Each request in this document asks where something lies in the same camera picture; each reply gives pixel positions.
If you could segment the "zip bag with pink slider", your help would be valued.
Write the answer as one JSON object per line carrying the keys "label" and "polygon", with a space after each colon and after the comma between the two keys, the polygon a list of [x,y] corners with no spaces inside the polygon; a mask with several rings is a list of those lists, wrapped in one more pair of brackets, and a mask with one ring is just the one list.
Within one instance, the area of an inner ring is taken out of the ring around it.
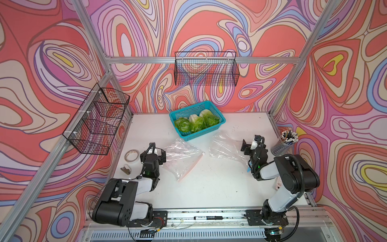
{"label": "zip bag with pink slider", "polygon": [[205,156],[204,151],[181,138],[173,141],[165,151],[166,162],[162,167],[171,172],[178,182],[184,179]]}

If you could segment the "zip bag with blue slider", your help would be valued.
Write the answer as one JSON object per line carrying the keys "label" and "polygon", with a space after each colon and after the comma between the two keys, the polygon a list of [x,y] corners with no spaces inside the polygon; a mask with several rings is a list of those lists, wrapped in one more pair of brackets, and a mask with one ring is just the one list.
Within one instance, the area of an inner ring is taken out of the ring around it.
{"label": "zip bag with blue slider", "polygon": [[249,159],[240,150],[241,141],[230,138],[226,132],[219,131],[211,139],[209,155],[212,158],[233,160],[242,163],[250,172]]}

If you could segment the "chinese cabbage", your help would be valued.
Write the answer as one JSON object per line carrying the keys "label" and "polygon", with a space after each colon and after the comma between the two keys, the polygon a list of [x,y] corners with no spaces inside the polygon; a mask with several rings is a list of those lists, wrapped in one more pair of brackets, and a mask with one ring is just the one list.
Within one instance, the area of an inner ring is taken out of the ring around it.
{"label": "chinese cabbage", "polygon": [[207,127],[204,118],[196,114],[190,115],[188,121],[190,123],[190,131],[192,133],[199,132]]}
{"label": "chinese cabbage", "polygon": [[210,110],[201,111],[199,117],[204,119],[207,127],[212,127],[220,123],[220,118],[214,115]]}

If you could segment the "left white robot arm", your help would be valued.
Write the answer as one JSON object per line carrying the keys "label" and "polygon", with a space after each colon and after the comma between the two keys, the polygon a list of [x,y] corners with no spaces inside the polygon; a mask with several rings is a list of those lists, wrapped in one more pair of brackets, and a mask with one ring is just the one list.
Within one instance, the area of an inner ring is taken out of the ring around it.
{"label": "left white robot arm", "polygon": [[111,178],[94,198],[89,208],[90,218],[100,224],[121,227],[154,227],[167,225],[167,211],[155,212],[153,205],[137,197],[152,192],[160,181],[160,166],[166,162],[166,152],[150,143],[140,154],[141,172],[135,178]]}

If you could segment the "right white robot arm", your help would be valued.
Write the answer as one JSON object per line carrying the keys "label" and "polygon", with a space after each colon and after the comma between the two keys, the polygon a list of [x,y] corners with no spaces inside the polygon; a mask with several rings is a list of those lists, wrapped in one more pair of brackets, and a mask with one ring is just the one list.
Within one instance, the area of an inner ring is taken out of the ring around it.
{"label": "right white robot arm", "polygon": [[282,181],[282,186],[264,201],[261,210],[246,211],[249,224],[287,225],[286,212],[304,193],[319,187],[319,176],[300,155],[285,154],[267,162],[265,138],[260,135],[255,135],[251,144],[243,140],[241,152],[250,158],[248,166],[254,179],[279,177]]}

